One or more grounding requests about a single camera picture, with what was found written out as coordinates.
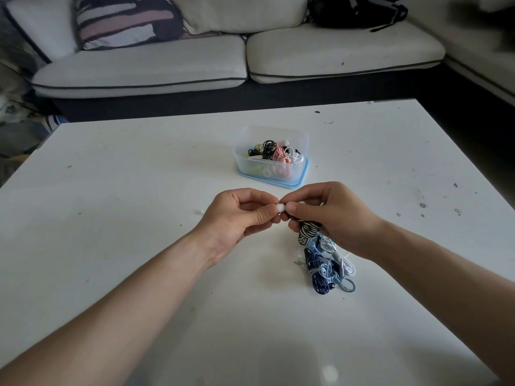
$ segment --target hand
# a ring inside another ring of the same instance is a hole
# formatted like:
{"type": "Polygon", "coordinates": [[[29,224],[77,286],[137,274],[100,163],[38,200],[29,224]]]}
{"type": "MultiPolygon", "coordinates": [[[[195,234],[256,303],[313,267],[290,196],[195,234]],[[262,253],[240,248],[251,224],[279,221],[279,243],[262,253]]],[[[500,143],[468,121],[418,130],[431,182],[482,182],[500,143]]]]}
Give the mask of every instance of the hand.
{"type": "MultiPolygon", "coordinates": [[[[306,185],[287,194],[280,203],[292,217],[322,224],[320,232],[357,256],[370,259],[374,239],[385,221],[374,214],[349,188],[336,181],[306,185]]],[[[281,214],[287,221],[288,215],[281,214]]],[[[288,226],[299,232],[302,222],[290,220],[288,226]]]]}
{"type": "Polygon", "coordinates": [[[233,189],[216,195],[203,218],[192,230],[207,247],[209,266],[214,266],[244,237],[281,221],[275,196],[252,188],[233,189]]]}

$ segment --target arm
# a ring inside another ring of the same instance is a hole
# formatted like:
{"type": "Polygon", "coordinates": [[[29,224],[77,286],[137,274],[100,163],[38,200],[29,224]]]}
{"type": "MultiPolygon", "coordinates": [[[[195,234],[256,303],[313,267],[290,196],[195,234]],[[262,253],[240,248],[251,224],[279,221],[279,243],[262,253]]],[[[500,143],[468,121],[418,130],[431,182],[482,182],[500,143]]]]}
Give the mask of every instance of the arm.
{"type": "Polygon", "coordinates": [[[218,194],[197,227],[0,370],[1,385],[122,385],[198,277],[280,221],[276,197],[218,194]]]}
{"type": "MultiPolygon", "coordinates": [[[[515,383],[514,282],[381,219],[341,183],[308,185],[281,203],[294,217],[322,223],[321,232],[339,246],[382,267],[501,380],[515,383]]],[[[288,225],[299,231],[298,222],[288,225]]]]}

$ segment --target black backpack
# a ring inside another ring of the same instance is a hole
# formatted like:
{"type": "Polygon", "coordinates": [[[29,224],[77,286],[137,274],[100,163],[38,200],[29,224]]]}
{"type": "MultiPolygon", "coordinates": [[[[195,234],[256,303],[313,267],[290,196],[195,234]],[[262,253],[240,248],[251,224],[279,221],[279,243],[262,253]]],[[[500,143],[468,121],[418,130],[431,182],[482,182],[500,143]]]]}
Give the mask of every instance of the black backpack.
{"type": "Polygon", "coordinates": [[[372,28],[372,32],[394,25],[408,15],[397,0],[312,0],[310,18],[325,28],[372,28]]]}

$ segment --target coffee table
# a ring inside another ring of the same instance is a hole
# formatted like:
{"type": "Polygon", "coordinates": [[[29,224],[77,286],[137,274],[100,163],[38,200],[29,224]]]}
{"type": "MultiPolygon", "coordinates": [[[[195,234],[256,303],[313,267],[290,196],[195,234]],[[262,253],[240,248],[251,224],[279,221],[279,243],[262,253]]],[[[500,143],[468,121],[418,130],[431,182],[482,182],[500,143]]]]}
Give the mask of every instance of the coffee table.
{"type": "MultiPolygon", "coordinates": [[[[0,190],[0,363],[187,233],[237,174],[249,124],[311,136],[307,183],[515,279],[515,211],[415,100],[62,125],[0,190]]],[[[239,244],[140,364],[151,385],[484,385],[493,374],[373,263],[315,293],[285,223],[239,244]]]]}

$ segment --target transparent plastic box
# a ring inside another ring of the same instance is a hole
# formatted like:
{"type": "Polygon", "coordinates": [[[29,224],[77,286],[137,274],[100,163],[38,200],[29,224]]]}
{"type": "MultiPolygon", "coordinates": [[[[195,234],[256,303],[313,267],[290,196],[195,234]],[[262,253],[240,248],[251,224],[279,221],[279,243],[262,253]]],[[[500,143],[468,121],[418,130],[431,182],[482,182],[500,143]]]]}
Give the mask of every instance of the transparent plastic box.
{"type": "Polygon", "coordinates": [[[310,136],[303,131],[266,126],[247,126],[238,136],[233,154],[243,175],[274,184],[282,183],[278,185],[291,187],[298,185],[302,180],[308,163],[307,149],[309,145],[310,136]],[[297,149],[303,155],[303,160],[295,164],[288,164],[249,157],[249,149],[253,149],[257,144],[269,139],[276,142],[287,140],[290,147],[297,149]]]}

